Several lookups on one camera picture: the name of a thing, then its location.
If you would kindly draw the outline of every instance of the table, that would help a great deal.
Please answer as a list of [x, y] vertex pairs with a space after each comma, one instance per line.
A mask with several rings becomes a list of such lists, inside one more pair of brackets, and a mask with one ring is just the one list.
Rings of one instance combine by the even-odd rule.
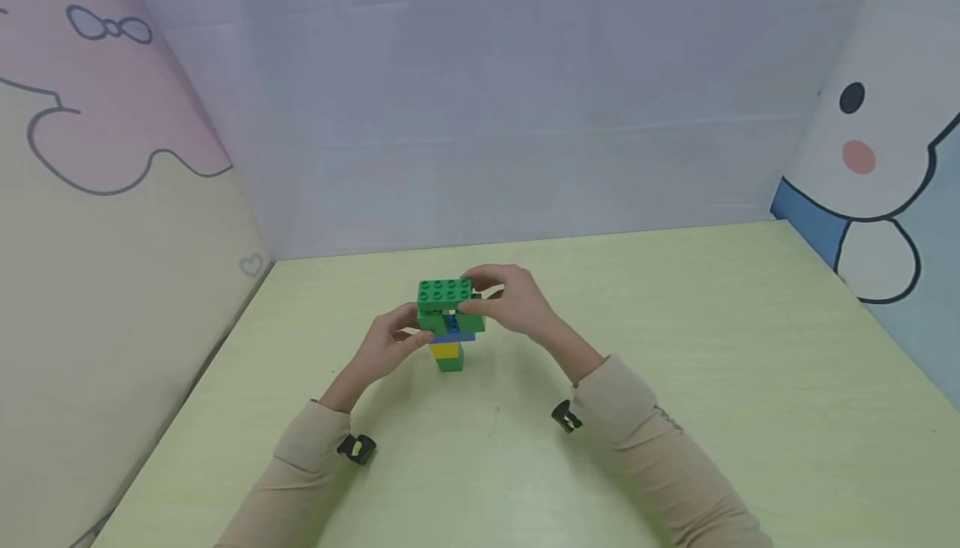
[[[777, 546], [955, 541], [960, 415], [788, 222], [757, 222], [279, 262], [95, 546], [212, 546], [373, 315], [480, 262], [527, 266], [640, 372]], [[495, 323], [466, 351], [362, 398], [378, 452], [343, 465], [323, 545], [659, 546], [585, 430], [551, 420], [569, 388], [548, 355]]]

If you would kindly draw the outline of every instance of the left hand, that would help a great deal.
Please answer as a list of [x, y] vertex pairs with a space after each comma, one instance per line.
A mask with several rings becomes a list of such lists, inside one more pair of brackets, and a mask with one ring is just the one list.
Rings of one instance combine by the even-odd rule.
[[389, 376], [403, 359], [433, 340], [433, 332], [411, 334], [404, 331], [406, 327], [419, 329], [416, 302], [407, 302], [389, 313], [375, 316], [347, 370], [370, 385]]
[[433, 340], [431, 331], [411, 334], [404, 331], [406, 327], [419, 329], [416, 302], [407, 302], [389, 313], [375, 316], [357, 353], [324, 392], [320, 403], [349, 413], [367, 386], [389, 376], [403, 359]]

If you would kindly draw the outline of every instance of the yellow lego brick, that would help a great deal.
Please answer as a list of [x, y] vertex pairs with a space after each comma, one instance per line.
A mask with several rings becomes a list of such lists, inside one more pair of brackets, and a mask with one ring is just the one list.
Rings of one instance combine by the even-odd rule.
[[445, 341], [442, 344], [431, 344], [430, 352], [433, 352], [433, 358], [437, 360], [455, 359], [460, 355], [460, 342]]

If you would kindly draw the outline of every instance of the hand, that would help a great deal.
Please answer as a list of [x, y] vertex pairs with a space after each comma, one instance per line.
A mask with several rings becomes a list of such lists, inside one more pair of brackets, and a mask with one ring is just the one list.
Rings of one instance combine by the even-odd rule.
[[463, 273], [473, 289], [484, 291], [503, 284], [481, 301], [464, 301], [460, 310], [472, 315], [490, 316], [511, 331], [526, 334], [535, 341], [562, 323], [543, 297], [530, 271], [517, 265], [480, 265]]
[[550, 353], [573, 385], [604, 362], [593, 346], [553, 312], [530, 271], [517, 265], [480, 265], [461, 277], [473, 281], [473, 289], [479, 291], [503, 284], [502, 290], [486, 300], [461, 302], [462, 312], [490, 316], [501, 326], [526, 334]]
[[329, 409], [349, 413], [367, 386], [389, 376], [403, 359], [433, 340], [431, 331], [411, 334], [404, 331], [406, 327], [419, 328], [416, 302], [407, 302], [389, 313], [375, 316], [353, 359], [333, 380], [320, 403]]

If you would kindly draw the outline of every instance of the bear eye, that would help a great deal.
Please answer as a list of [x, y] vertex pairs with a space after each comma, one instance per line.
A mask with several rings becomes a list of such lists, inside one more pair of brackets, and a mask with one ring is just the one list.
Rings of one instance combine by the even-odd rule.
[[863, 105], [866, 94], [867, 89], [860, 82], [853, 82], [850, 86], [843, 88], [840, 94], [840, 111], [847, 115], [857, 112]]

